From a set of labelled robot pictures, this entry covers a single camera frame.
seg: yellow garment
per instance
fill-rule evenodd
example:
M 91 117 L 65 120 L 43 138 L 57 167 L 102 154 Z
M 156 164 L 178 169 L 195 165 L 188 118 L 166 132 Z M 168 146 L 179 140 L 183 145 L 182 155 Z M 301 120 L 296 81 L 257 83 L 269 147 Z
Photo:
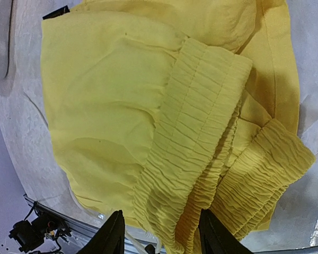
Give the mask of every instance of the yellow garment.
M 288 131 L 297 133 L 299 82 L 284 0 L 84 0 L 71 11 L 118 11 L 149 17 L 207 45 L 250 58 L 253 69 L 246 84 L 249 96 Z M 243 114 L 256 110 L 250 107 Z M 266 121 L 262 119 L 264 116 L 255 114 L 251 121 L 263 127 Z M 246 148 L 244 144 L 248 144 L 247 138 L 253 134 L 244 136 L 246 142 L 234 143 L 236 154 Z M 235 159 L 236 156 L 231 155 L 230 162 Z M 274 207 L 266 212 L 258 229 L 268 229 L 273 211 Z
M 193 2 L 132 1 L 118 10 L 85 1 L 42 25 L 45 109 L 55 158 L 74 194 L 101 213 L 123 210 L 128 224 L 161 238 L 168 253 L 200 252 L 202 208 L 242 238 L 269 220 L 286 187 L 314 162 L 289 132 L 298 105 L 288 108 L 285 99 L 299 91 L 292 49 L 284 43 L 280 52 L 262 47 L 250 56 L 259 40 L 266 43 L 259 29 L 251 34 L 261 2 Z M 214 15 L 219 5 L 226 15 Z M 282 98 L 274 92 L 285 87 L 273 79 L 274 64 L 258 75 L 257 63 L 274 54 L 290 59 L 284 73 L 293 83 Z M 279 105 L 289 119 L 277 117 Z

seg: black object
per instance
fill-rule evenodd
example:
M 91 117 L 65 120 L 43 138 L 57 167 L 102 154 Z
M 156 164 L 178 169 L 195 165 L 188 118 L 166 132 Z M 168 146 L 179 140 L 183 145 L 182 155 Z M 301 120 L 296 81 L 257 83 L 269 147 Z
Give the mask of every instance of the black object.
M 26 199 L 26 202 L 32 206 L 34 201 L 28 198 L 28 196 L 25 194 L 24 198 Z M 56 214 L 57 216 L 64 219 L 66 224 L 70 227 L 71 231 L 73 231 L 77 236 L 79 236 L 82 239 L 87 239 L 88 241 L 92 239 L 92 237 L 98 232 L 98 228 L 85 224 L 82 221 L 78 221 L 76 219 L 73 219 L 71 217 L 68 217 L 64 214 L 60 214 L 50 208 L 45 207 L 42 204 L 38 203 L 37 206 L 38 211 L 48 211 L 49 213 Z M 125 241 L 125 249 L 126 247 L 130 247 L 130 243 L 128 241 Z M 276 250 L 276 251 L 262 251 L 262 252 L 254 252 L 255 254 L 314 254 L 318 253 L 318 246 L 314 247 L 308 247 L 303 249 L 289 249 L 289 250 Z
M 77 254 L 123 254 L 124 249 L 125 220 L 122 211 L 115 211 Z
M 202 254 L 252 254 L 210 210 L 201 212 L 199 232 Z
M 38 218 L 31 223 L 25 218 L 25 220 L 16 223 L 13 226 L 13 230 L 10 231 L 9 237 L 20 244 L 19 250 L 21 252 L 28 253 L 35 250 L 44 243 L 45 234 L 54 230 L 57 230 L 53 239 L 55 241 L 64 235 L 71 236 L 70 229 L 62 218 L 45 211 L 38 212 L 36 210 L 36 214 Z
M 155 248 L 152 244 L 149 244 L 148 246 L 146 246 L 145 251 L 147 252 L 147 254 L 156 254 Z
M 64 15 L 64 14 L 66 14 L 68 12 L 69 12 L 68 6 L 64 6 L 64 7 L 61 7 L 60 9 L 57 9 L 54 12 L 51 12 L 50 14 L 47 14 L 46 16 L 42 17 L 42 19 L 43 20 L 53 19 L 54 17 L 58 17 L 58 16 L 61 16 L 61 15 Z

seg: metal frame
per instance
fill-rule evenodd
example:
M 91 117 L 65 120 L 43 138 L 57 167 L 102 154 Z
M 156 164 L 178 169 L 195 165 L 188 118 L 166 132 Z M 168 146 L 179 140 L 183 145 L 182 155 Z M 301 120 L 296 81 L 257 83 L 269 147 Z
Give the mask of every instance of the metal frame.
M 27 201 L 30 207 L 33 206 L 34 200 L 24 195 L 25 200 Z M 90 241 L 90 239 L 97 233 L 98 228 L 91 226 L 87 223 L 72 219 L 64 214 L 58 213 L 42 204 L 38 204 L 38 209 L 46 210 L 52 212 L 59 217 L 63 218 L 66 223 L 68 224 L 69 228 L 72 230 L 72 235 L 76 240 L 80 240 L 85 244 Z M 140 241 L 143 245 L 148 245 L 148 242 Z M 318 254 L 318 246 L 303 248 L 303 249 L 296 249 L 296 250 L 277 250 L 277 251 L 263 251 L 263 252 L 255 252 L 256 254 Z M 134 248 L 133 244 L 128 240 L 125 239 L 125 254 L 138 254 L 136 248 Z

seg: white surface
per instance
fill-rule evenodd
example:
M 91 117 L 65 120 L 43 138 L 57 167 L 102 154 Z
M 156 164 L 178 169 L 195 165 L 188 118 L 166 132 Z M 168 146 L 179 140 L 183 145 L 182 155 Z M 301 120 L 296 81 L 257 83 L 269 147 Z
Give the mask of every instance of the white surface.
M 0 125 L 28 196 L 61 213 L 99 226 L 100 221 L 83 212 L 71 198 L 66 175 L 52 155 L 50 136 L 41 115 L 44 112 L 41 110 L 40 114 L 35 107 L 43 108 L 41 17 L 79 1 L 15 1 L 13 64 L 8 78 L 0 83 Z M 289 0 L 289 4 L 302 93 L 299 136 L 317 155 L 317 163 L 282 197 L 270 230 L 251 233 L 243 240 L 253 251 L 318 244 L 318 0 Z

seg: cable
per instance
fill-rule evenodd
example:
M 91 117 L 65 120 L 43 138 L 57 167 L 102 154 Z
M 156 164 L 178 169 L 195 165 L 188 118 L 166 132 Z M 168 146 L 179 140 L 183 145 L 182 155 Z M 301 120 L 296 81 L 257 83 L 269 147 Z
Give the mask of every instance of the cable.
M 151 232 L 148 232 L 148 231 L 146 232 L 145 236 L 148 238 L 152 238 L 152 239 L 156 240 L 157 245 L 155 247 L 155 253 L 160 254 L 161 247 L 163 246 L 161 243 L 161 240 L 158 237 L 156 237 L 155 235 L 153 235 Z
M 138 242 L 136 239 L 134 239 L 132 237 L 132 235 L 130 235 L 126 230 L 125 230 L 125 237 L 130 240 L 130 242 L 133 244 L 133 246 L 137 249 L 137 251 L 139 252 L 139 254 L 147 254 L 145 251 L 145 247 Z
M 37 204 L 38 204 L 37 201 L 35 201 L 35 202 L 33 203 L 33 206 L 32 206 L 32 208 L 31 208 L 31 210 L 29 211 L 29 213 L 27 214 L 27 216 L 23 219 L 23 221 L 26 221 L 27 218 L 32 214 L 32 212 L 34 211 L 34 209 L 37 207 Z
M 57 246 L 59 247 L 59 249 L 54 250 L 54 251 L 50 251 L 50 252 L 41 252 L 40 254 L 58 254 L 58 253 L 60 253 L 61 250 L 62 250 L 62 247 L 61 247 L 61 245 L 60 245 L 59 242 L 58 242 L 58 238 L 55 239 L 55 243 L 57 244 Z

